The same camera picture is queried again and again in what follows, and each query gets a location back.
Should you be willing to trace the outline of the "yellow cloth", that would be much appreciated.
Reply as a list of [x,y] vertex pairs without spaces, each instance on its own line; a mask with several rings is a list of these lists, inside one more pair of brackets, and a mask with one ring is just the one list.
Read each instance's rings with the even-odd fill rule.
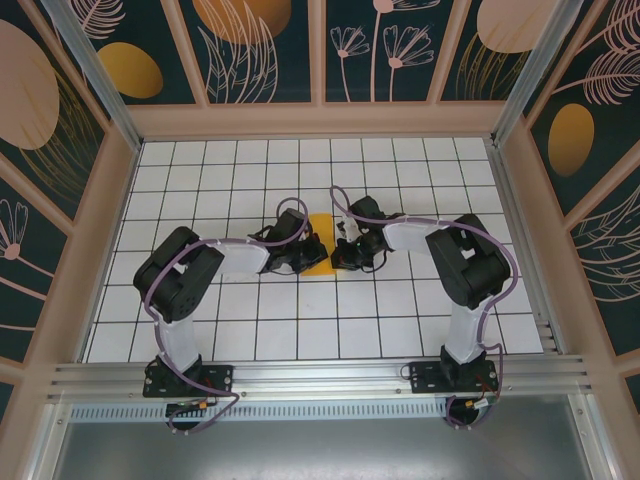
[[301,274],[305,280],[316,280],[335,274],[331,263],[331,254],[335,249],[335,232],[333,217],[330,213],[313,213],[310,216],[311,226],[318,234],[321,243],[327,250],[328,258]]

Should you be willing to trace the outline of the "grey metal sheet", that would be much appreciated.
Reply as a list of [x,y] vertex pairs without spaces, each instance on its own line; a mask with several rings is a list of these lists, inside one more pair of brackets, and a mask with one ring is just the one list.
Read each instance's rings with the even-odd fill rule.
[[436,419],[75,424],[54,480],[592,480],[570,430],[459,432]]

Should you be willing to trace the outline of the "aluminium mounting rail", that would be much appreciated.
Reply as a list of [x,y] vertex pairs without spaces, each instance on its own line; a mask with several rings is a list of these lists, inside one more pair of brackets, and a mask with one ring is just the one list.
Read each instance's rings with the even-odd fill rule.
[[[233,391],[247,400],[388,399],[411,395],[406,359],[241,361]],[[77,363],[54,368],[45,398],[55,403],[141,401],[145,363]],[[586,394],[592,390],[577,355],[508,355],[505,396]]]

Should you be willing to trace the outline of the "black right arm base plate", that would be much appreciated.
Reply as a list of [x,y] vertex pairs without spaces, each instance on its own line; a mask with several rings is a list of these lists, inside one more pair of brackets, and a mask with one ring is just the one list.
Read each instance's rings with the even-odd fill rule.
[[496,391],[499,386],[495,364],[491,360],[463,365],[441,361],[411,362],[409,379],[413,393],[480,394],[483,388]]

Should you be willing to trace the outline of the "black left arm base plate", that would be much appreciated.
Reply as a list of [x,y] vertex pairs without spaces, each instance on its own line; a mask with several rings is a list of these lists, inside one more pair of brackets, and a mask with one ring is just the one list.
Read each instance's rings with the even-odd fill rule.
[[[207,388],[231,391],[233,382],[231,365],[195,363],[184,372],[184,375]],[[184,382],[164,363],[153,361],[145,368],[142,395],[145,398],[189,398],[206,396],[207,392]]]

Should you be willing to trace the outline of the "aluminium side rail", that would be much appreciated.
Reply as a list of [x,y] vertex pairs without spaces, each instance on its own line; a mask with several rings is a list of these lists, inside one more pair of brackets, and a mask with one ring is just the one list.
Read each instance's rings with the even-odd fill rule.
[[495,178],[496,187],[507,217],[511,238],[517,254],[517,260],[523,271],[523,279],[533,315],[538,326],[546,327],[553,340],[551,351],[558,355],[569,353],[564,341],[558,318],[551,304],[548,288],[543,280],[541,265],[537,258],[533,239],[526,223],[524,211],[508,171],[501,150],[491,139],[484,140],[489,163]]

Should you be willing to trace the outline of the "aluminium corner post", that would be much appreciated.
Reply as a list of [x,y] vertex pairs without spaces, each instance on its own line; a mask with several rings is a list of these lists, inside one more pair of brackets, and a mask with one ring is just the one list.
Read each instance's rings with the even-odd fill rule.
[[141,147],[140,134],[92,43],[93,40],[107,40],[125,19],[123,0],[38,1],[128,146],[138,153]]
[[496,150],[504,145],[514,129],[527,102],[575,23],[583,2],[584,0],[557,0],[491,131],[491,145]]

